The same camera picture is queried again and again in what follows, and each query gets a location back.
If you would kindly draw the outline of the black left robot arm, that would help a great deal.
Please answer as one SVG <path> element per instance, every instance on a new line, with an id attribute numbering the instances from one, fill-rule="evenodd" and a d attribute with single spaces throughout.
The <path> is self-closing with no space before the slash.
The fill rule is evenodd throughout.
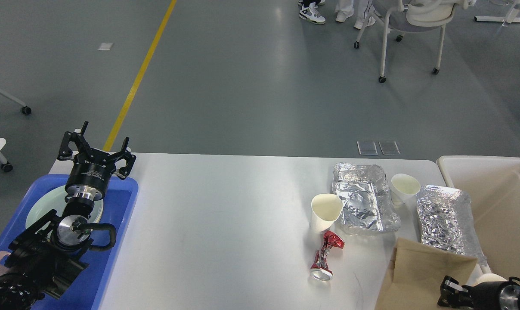
<path id="1" fill-rule="evenodd" d="M 126 179 L 136 156 L 128 149 L 107 153 L 89 145 L 80 131 L 63 136 L 60 161 L 72 161 L 65 185 L 66 205 L 61 215 L 52 209 L 9 245 L 7 271 L 0 275 L 0 310 L 29 310 L 46 295 L 59 299 L 88 267 L 81 257 L 87 251 L 109 251 L 116 245 L 117 230 L 110 223 L 90 220 L 95 202 L 106 196 L 113 175 Z"/>

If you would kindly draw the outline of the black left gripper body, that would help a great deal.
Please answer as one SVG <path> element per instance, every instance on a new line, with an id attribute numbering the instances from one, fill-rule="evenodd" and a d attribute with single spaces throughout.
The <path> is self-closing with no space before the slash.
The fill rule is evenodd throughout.
<path id="1" fill-rule="evenodd" d="M 119 152 L 108 154 L 98 149 L 93 151 L 103 154 L 98 161 L 93 154 L 83 153 L 78 159 L 72 155 L 70 149 L 65 151 L 65 160 L 73 161 L 73 168 L 65 185 L 66 200 L 72 198 L 83 198 L 91 202 L 102 200 L 106 196 L 111 176 L 116 174 L 120 178 L 123 177 L 116 172 L 116 162 L 124 158 Z"/>

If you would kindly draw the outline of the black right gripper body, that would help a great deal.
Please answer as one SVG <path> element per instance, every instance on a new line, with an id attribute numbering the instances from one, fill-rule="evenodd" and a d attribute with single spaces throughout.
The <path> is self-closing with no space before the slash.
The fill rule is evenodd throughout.
<path id="1" fill-rule="evenodd" d="M 519 310 L 520 285 L 513 281 L 487 281 L 468 290 L 473 310 Z"/>

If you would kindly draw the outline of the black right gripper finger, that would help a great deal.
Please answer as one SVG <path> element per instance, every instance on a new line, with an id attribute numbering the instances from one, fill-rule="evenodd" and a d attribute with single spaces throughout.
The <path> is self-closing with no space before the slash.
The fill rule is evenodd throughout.
<path id="1" fill-rule="evenodd" d="M 441 283 L 441 298 L 470 298 L 470 286 L 460 285 L 451 276 L 445 276 Z"/>
<path id="2" fill-rule="evenodd" d="M 474 302 L 468 294 L 441 294 L 437 306 L 455 309 L 473 309 Z"/>

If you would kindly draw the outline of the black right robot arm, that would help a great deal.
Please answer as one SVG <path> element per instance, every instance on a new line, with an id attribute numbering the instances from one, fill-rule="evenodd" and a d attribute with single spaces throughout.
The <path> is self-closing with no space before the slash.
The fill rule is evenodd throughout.
<path id="1" fill-rule="evenodd" d="M 445 276 L 437 305 L 461 310 L 520 310 L 520 278 L 505 280 L 485 273 L 474 286 L 461 286 L 453 277 Z"/>

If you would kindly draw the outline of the white paper cup under arm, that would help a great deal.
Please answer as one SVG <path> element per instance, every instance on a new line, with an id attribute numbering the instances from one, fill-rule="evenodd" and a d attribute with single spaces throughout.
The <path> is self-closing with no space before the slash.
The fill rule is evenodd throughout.
<path id="1" fill-rule="evenodd" d="M 339 218 L 343 210 L 341 199 L 330 193 L 314 196 L 311 200 L 310 230 L 321 234 Z"/>

